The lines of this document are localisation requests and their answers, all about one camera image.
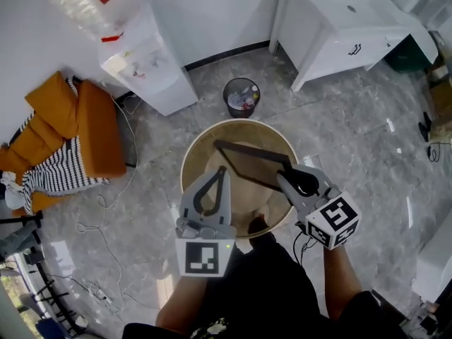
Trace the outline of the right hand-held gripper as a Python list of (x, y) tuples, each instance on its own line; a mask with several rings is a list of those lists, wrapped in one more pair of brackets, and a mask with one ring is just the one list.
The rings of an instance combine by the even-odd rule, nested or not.
[(320, 169), (293, 165), (276, 175), (281, 191), (295, 207), (304, 233), (332, 250), (352, 236), (362, 214), (350, 194)]

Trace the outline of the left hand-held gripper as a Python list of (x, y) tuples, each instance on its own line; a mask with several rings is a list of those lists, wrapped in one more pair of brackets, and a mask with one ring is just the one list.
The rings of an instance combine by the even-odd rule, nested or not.
[[(212, 205), (204, 208), (203, 198), (209, 191), (213, 191)], [(237, 234), (231, 226), (231, 202), (231, 179), (225, 166), (206, 172), (183, 193), (175, 240), (182, 276), (220, 278), (225, 274)]]

